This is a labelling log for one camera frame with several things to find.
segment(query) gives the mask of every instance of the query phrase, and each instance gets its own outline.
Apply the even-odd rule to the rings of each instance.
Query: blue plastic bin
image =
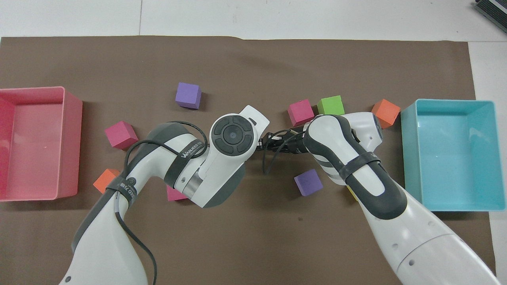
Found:
[[[429,210],[505,209],[493,102],[418,99],[402,136],[406,189]]]

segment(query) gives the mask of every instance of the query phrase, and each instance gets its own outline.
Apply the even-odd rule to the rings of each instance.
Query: table surface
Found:
[[[475,12],[470,0],[367,0],[361,4],[343,0],[214,0],[206,6],[195,0],[0,0],[0,37],[159,34],[466,41],[470,42],[476,98],[496,103],[500,146],[507,153],[503,124],[507,81],[502,79],[507,74],[507,35]],[[502,156],[502,162],[507,165],[507,156]],[[497,276],[507,283],[507,212],[492,212],[490,218]]]
[[[72,258],[65,245],[99,197],[92,183],[122,165],[125,153],[103,133],[120,120],[140,138],[174,119],[209,130],[215,118],[251,104],[275,131],[290,126],[286,108],[304,98],[315,105],[340,94],[347,112],[369,111],[383,98],[403,109],[421,97],[474,98],[468,45],[456,42],[12,38],[2,42],[0,66],[2,88],[63,85],[84,102],[78,195],[0,204],[0,263],[9,283],[63,277]],[[200,110],[175,104],[178,82],[200,84]],[[399,119],[384,137],[376,153],[403,185]],[[126,222],[156,253],[161,283],[399,283],[359,205],[309,154],[281,155],[268,176],[261,157],[253,155],[238,190],[211,209],[169,203],[163,182],[149,181]],[[324,190],[302,197],[293,177],[311,168]],[[494,269],[487,212],[438,216]]]

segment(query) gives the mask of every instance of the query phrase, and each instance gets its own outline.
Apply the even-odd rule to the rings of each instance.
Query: orange cube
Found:
[[[120,175],[120,172],[116,169],[106,169],[99,178],[93,183],[93,186],[97,188],[102,194],[105,192],[105,188]]]
[[[382,99],[373,106],[372,113],[379,119],[380,126],[385,129],[394,124],[400,110],[400,107],[386,99]]]

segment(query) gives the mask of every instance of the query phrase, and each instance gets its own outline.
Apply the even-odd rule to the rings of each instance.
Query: white floor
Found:
[[[474,11],[473,2],[0,0],[0,37],[149,34],[469,42],[476,97],[497,105],[507,165],[507,34]],[[496,272],[507,284],[507,212],[491,213],[490,222]]]

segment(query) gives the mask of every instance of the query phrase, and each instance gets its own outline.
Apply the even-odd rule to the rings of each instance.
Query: black cable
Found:
[[[265,168],[265,163],[266,163],[266,152],[267,152],[267,150],[268,150],[269,143],[273,140],[273,137],[274,137],[274,136],[276,136],[276,135],[278,135],[279,133],[282,133],[282,132],[286,132],[286,133],[287,133],[287,132],[290,132],[290,131],[291,131],[291,130],[289,130],[289,129],[285,129],[285,130],[278,131],[278,132],[276,132],[276,133],[272,134],[272,135],[271,135],[271,136],[270,136],[270,137],[266,140],[266,144],[263,146],[264,151],[263,151],[263,153],[262,153],[262,172],[263,172],[264,174],[266,174],[266,173],[264,172],[264,168]]]
[[[281,149],[291,140],[291,139],[295,139],[296,137],[300,136],[300,135],[303,135],[305,132],[302,131],[302,132],[299,132],[291,137],[289,137],[288,139],[286,139],[279,147],[278,149],[276,150],[275,152],[275,155],[273,156],[273,158],[271,159],[271,163],[269,164],[268,166],[268,169],[266,170],[264,168],[264,159],[265,159],[265,156],[263,156],[263,159],[262,159],[262,172],[264,174],[269,174],[269,172],[271,171],[271,168],[273,167],[273,163],[275,162],[275,159],[276,157],[278,156],[278,154],[280,153]]]
[[[201,136],[204,139],[204,148],[199,153],[194,154],[192,158],[198,158],[206,152],[206,149],[208,148],[208,138],[206,137],[206,134],[198,126],[185,121],[170,121],[168,123],[180,123],[183,125],[191,126],[201,134]]]
[[[161,143],[161,142],[158,142],[156,140],[152,140],[152,139],[144,139],[144,140],[140,140],[138,142],[136,142],[135,144],[133,144],[128,150],[127,150],[127,154],[125,155],[125,160],[123,161],[123,172],[122,172],[122,177],[123,178],[127,178],[129,172],[128,172],[128,162],[129,162],[129,157],[130,157],[130,153],[132,153],[132,151],[137,148],[138,146],[142,145],[142,144],[154,144],[154,145],[158,145],[160,147],[163,147],[165,149],[167,149],[168,151],[178,155],[179,152],[175,151],[174,149],[172,149],[171,147]]]
[[[183,124],[183,125],[187,125],[187,126],[191,126],[193,127],[194,129],[196,129],[199,133],[201,133],[203,139],[204,139],[204,148],[199,152],[199,153],[196,153],[195,155],[192,156],[192,158],[198,158],[200,157],[201,155],[203,155],[205,152],[206,152],[206,149],[208,148],[208,138],[206,137],[206,134],[196,125],[192,124],[192,123],[189,123],[189,122],[185,122],[185,121],[170,121],[168,123],[180,123],[180,124]],[[129,161],[129,158],[130,158],[130,154],[132,153],[132,151],[137,148],[138,146],[142,145],[142,144],[154,144],[154,145],[158,145],[160,147],[163,147],[165,149],[167,149],[168,151],[176,154],[176,155],[179,155],[179,152],[175,151],[173,148],[167,146],[166,144],[163,144],[161,142],[158,142],[156,140],[152,140],[152,139],[144,139],[144,140],[140,140],[136,143],[134,143],[131,147],[129,147],[129,149],[127,150],[127,154],[125,155],[125,160],[123,162],[123,172],[122,172],[122,177],[123,178],[127,178],[128,176],[128,161]]]
[[[192,158],[197,158],[197,157],[200,157],[201,155],[203,155],[205,152],[206,152],[206,149],[208,148],[208,138],[206,137],[206,134],[196,125],[192,124],[192,123],[189,123],[189,122],[185,122],[185,121],[170,121],[168,123],[180,123],[180,124],[183,124],[183,125],[187,125],[187,126],[191,126],[193,127],[194,129],[196,129],[201,135],[202,137],[204,138],[204,147],[203,149],[192,156]],[[176,154],[176,155],[179,155],[179,152],[175,151],[173,148],[167,146],[166,144],[163,144],[161,142],[158,142],[156,140],[152,140],[152,139],[144,139],[144,140],[140,140],[136,143],[134,143],[131,147],[129,147],[129,149],[127,150],[127,153],[125,154],[125,160],[123,162],[123,172],[122,172],[122,177],[123,178],[127,178],[129,172],[128,172],[128,169],[129,169],[129,158],[130,158],[130,154],[132,153],[132,151],[137,148],[138,146],[142,145],[142,144],[154,144],[154,145],[158,145],[160,147],[163,147],[165,149],[167,149],[168,151]],[[152,263],[153,263],[153,285],[155,285],[155,283],[157,282],[157,261],[155,261],[155,256],[153,256],[152,252],[150,251],[150,249],[137,237],[134,235],[134,233],[127,227],[127,225],[125,224],[125,222],[123,221],[122,217],[120,216],[120,210],[119,210],[119,199],[118,199],[118,194],[119,192],[116,193],[116,201],[115,201],[115,216],[116,216],[116,220],[118,221],[118,223],[120,224],[120,226],[122,227],[122,229],[150,256],[150,259],[152,260]]]
[[[301,132],[302,129],[300,131],[296,131],[294,129],[291,129],[291,131],[288,131],[286,132],[285,134],[283,135],[280,135],[278,136],[279,139],[277,140],[270,140],[269,141],[269,145],[268,144],[263,144],[258,150],[263,150],[264,149],[264,146],[265,146],[265,149],[267,149],[268,151],[273,151],[275,152],[278,147],[280,146],[280,144],[282,144],[286,139],[288,139],[289,137],[295,135],[295,134],[298,134],[299,132]],[[273,138],[272,134],[271,133],[268,133],[267,134],[267,138]],[[281,153],[292,153],[292,154],[297,154],[297,153],[304,153],[304,152],[295,152],[299,149],[297,149],[298,145],[296,143],[295,146],[289,146],[289,144],[287,143],[287,145],[285,145],[282,149],[281,149]]]
[[[153,285],[157,282],[157,261],[155,261],[155,256],[153,256],[150,249],[137,237],[135,234],[127,227],[122,217],[120,216],[120,207],[119,207],[119,192],[116,192],[116,200],[115,200],[115,216],[118,224],[122,227],[122,229],[150,256],[150,259],[153,263]]]

